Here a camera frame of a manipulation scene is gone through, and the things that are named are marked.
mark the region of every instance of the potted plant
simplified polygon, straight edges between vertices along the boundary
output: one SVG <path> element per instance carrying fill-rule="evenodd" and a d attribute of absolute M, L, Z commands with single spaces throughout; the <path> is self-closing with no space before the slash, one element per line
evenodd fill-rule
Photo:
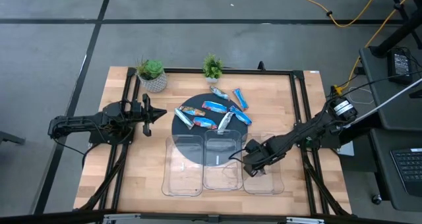
<path fill-rule="evenodd" d="M 136 68 L 136 75 L 149 92 L 161 92 L 167 86 L 167 77 L 161 61 L 141 61 Z"/>
<path fill-rule="evenodd" d="M 209 54 L 204 60 L 204 75 L 209 83 L 216 83 L 223 74 L 223 61 Z"/>

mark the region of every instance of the succulent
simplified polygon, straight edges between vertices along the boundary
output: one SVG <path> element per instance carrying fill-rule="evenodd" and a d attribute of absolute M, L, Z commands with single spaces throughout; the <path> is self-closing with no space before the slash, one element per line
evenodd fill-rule
<path fill-rule="evenodd" d="M 223 61 L 216 56 L 209 54 L 204 60 L 204 74 L 208 78 L 219 78 L 223 74 Z"/>
<path fill-rule="evenodd" d="M 140 77 L 145 80 L 153 80 L 164 72 L 161 61 L 147 60 L 138 64 L 137 71 Z"/>

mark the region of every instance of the wooden tabletop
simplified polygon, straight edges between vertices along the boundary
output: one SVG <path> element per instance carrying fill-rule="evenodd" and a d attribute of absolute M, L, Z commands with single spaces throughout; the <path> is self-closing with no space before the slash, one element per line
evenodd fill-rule
<path fill-rule="evenodd" d="M 110 67 L 100 109 L 121 99 L 127 67 Z M 320 74 L 305 71 L 305 82 L 312 115 L 318 113 L 325 102 Z M 127 156 L 118 211 L 163 213 L 219 213 L 238 215 L 309 215 L 303 166 L 298 148 L 293 147 L 278 164 L 282 172 L 284 191 L 277 195 L 248 194 L 243 188 L 232 191 L 204 188 L 196 197 L 166 196 L 162 193 L 166 161 L 166 138 L 171 136 L 174 108 L 197 94 L 209 93 L 209 85 L 202 74 L 168 73 L 167 88 L 160 93 L 148 93 L 153 107 L 167 109 L 167 114 L 150 125 L 152 136 L 142 133 L 136 126 L 133 143 Z M 297 84 L 301 116 L 305 112 Z M 249 104 L 246 114 L 252 125 L 248 133 L 285 134 L 295 122 L 291 88 L 288 76 L 256 74 L 224 74 L 216 84 L 227 93 L 240 87 Z M 146 93 L 141 87 L 138 99 Z M 85 204 L 104 179 L 110 145 L 102 144 L 87 156 L 82 172 L 75 208 Z M 328 149 L 319 151 L 324 183 L 335 199 L 351 211 L 342 167 L 338 156 Z M 315 184 L 316 207 L 320 200 Z M 111 206 L 114 183 L 111 184 L 106 207 Z"/>

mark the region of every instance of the black circular platform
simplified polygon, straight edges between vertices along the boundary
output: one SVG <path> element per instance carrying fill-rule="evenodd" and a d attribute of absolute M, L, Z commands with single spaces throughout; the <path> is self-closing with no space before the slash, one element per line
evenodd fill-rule
<path fill-rule="evenodd" d="M 211 119 L 212 121 L 214 121 L 217 126 L 220 124 L 221 120 L 223 119 L 224 115 L 223 113 L 217 113 L 217 112 L 213 112 L 207 109 L 202 108 L 202 104 L 204 103 L 204 101 L 212 101 L 215 103 L 219 103 L 222 104 L 224 106 L 227 107 L 227 110 L 229 110 L 229 108 L 234 105 L 236 108 L 240 109 L 239 106 L 236 105 L 236 103 L 234 103 L 233 101 L 228 101 L 226 99 L 222 99 L 219 98 L 218 96 L 214 95 L 213 93 L 209 93 L 209 94 L 200 94 L 194 97 L 191 97 L 190 99 L 188 99 L 187 101 L 185 101 L 182 105 L 183 106 L 189 106 L 189 107 L 194 107 L 195 109 L 200 109 L 202 111 L 205 112 L 205 118 L 207 119 Z M 184 113 L 190 120 L 193 121 L 193 118 L 195 118 L 195 116 L 193 115 L 188 115 L 186 113 Z M 241 137 L 243 137 L 243 135 L 245 135 L 246 133 L 248 133 L 248 128 L 247 125 L 244 122 L 241 122 L 239 119 L 237 119 L 235 117 L 235 115 L 233 115 L 233 117 L 230 120 L 229 126 L 227 126 L 226 128 L 227 130 L 236 130 L 237 132 L 240 133 Z M 208 130 L 208 128 L 203 128 L 200 126 L 194 126 L 192 129 L 188 129 L 188 127 L 185 125 L 185 123 L 182 122 L 181 119 L 179 119 L 178 116 L 174 116 L 173 118 L 173 123 L 171 124 L 171 133 L 172 135 L 198 135 L 201 136 L 202 139 L 204 140 L 204 146 L 205 146 L 205 132 Z M 196 155 L 192 155 L 189 152 L 186 152 L 184 150 L 179 150 L 187 159 L 195 162 L 195 163 L 201 163 L 200 162 L 200 158 L 197 157 Z M 232 154 L 233 152 L 228 152 L 227 154 L 224 154 L 221 158 L 220 164 L 223 164 L 225 162 L 228 161 L 228 157 Z"/>

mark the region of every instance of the clear plastic container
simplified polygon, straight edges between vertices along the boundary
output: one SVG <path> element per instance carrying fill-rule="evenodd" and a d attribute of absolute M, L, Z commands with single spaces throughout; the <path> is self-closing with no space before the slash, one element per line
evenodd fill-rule
<path fill-rule="evenodd" d="M 198 157 L 198 163 L 186 158 Z M 204 140 L 197 135 L 173 135 L 166 140 L 162 192 L 167 196 L 198 196 L 202 192 Z"/>
<path fill-rule="evenodd" d="M 242 187 L 242 165 L 236 160 L 229 160 L 229 156 L 240 149 L 241 135 L 236 130 L 205 132 L 205 188 L 237 190 Z M 240 153 L 234 157 L 240 159 Z"/>
<path fill-rule="evenodd" d="M 273 134 L 245 134 L 242 137 L 242 148 L 251 140 L 255 139 L 262 143 L 271 138 Z M 264 167 L 264 173 L 258 173 L 251 177 L 242 169 L 243 187 L 249 194 L 281 194 L 284 191 L 280 163 Z"/>

